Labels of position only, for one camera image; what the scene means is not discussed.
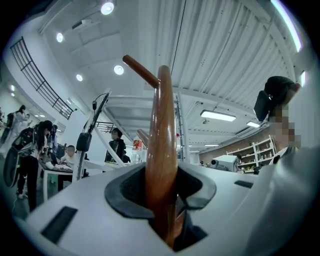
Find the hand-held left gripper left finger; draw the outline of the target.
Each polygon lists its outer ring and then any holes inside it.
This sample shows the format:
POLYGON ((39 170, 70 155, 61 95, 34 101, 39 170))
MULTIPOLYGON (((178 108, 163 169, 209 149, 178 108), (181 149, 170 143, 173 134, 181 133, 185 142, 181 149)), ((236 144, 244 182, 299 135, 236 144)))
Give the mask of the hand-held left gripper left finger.
POLYGON ((104 197, 112 209, 129 219, 153 219, 145 192, 145 165, 138 165, 107 184, 104 197))

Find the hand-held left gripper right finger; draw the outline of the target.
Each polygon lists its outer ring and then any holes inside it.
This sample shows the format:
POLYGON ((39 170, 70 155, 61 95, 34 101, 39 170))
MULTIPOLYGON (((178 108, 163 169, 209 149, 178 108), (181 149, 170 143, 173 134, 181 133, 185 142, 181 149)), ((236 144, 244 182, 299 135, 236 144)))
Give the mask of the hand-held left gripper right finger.
POLYGON ((188 210, 203 209, 215 196, 216 183, 209 177, 187 167, 178 167, 177 194, 188 210))

